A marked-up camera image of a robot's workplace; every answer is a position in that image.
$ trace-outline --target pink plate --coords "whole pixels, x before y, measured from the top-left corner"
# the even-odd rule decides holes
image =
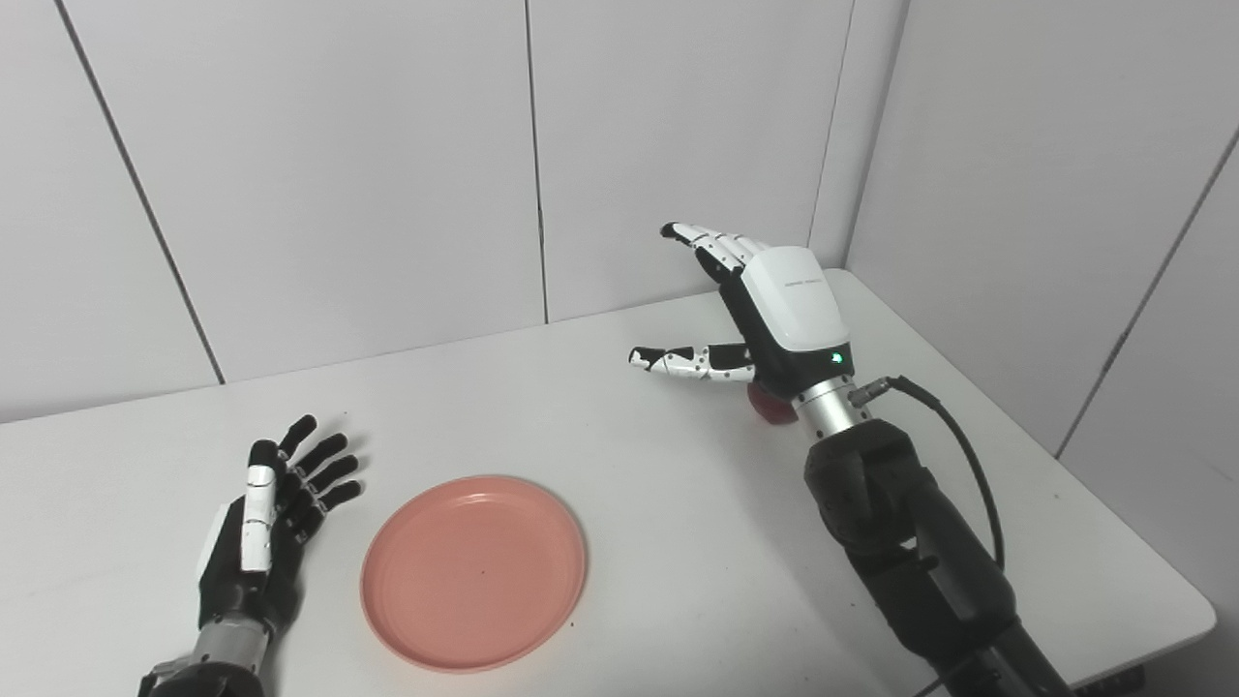
[[[472,672],[546,641],[584,583],[581,531],[558,499],[473,477],[422,493],[383,525],[362,566],[362,607],[401,657]]]

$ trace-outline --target cable connector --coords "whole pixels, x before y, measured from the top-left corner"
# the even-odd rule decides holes
[[[856,390],[849,392],[847,401],[852,404],[852,407],[860,410],[865,405],[869,405],[873,400],[886,395],[890,390],[891,379],[880,378],[864,387],[857,387]]]

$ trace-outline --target red object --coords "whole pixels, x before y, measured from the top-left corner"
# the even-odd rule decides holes
[[[795,423],[798,421],[795,410],[792,409],[792,405],[788,405],[777,397],[771,397],[764,390],[758,387],[756,383],[748,384],[748,404],[753,406],[753,410],[756,410],[763,420],[774,426]]]

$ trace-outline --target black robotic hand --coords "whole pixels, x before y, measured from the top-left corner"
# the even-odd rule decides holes
[[[254,443],[247,495],[228,506],[198,579],[193,652],[155,666],[139,697],[263,697],[258,670],[296,617],[305,545],[332,509],[362,493],[354,480],[341,483],[358,468],[354,456],[336,458],[348,447],[342,433],[289,464],[315,428],[305,416],[278,446]]]
[[[348,438],[336,433],[318,442],[296,464],[289,457],[315,431],[312,416],[292,425],[279,446],[259,441],[250,448],[249,463],[270,467],[275,472],[275,520],[270,526],[270,571],[242,571],[242,526],[245,522],[245,498],[228,508],[214,550],[207,562],[198,589],[202,602],[198,626],[228,614],[239,613],[261,621],[275,635],[287,629],[296,614],[300,595],[297,572],[305,543],[322,526],[336,506],[356,499],[362,485],[341,479],[357,472],[357,458],[344,456],[323,467],[348,447]]]

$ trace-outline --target white table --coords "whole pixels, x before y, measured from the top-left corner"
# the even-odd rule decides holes
[[[857,380],[906,374],[970,435],[1021,615],[1069,682],[1213,626],[1206,599],[933,347],[850,274],[829,279]],[[305,605],[274,660],[279,695],[911,695],[932,672],[819,521],[799,427],[767,426],[740,386],[624,363],[633,344],[736,336],[706,293],[2,426],[0,691],[130,695],[154,662],[188,650],[216,508],[242,491],[249,444],[310,412],[357,443],[367,491],[309,552]],[[872,410],[911,433],[987,545],[975,484],[937,417],[893,394]],[[530,479],[574,509],[585,592],[570,624],[515,664],[429,672],[367,628],[362,557],[403,503],[482,473]]]

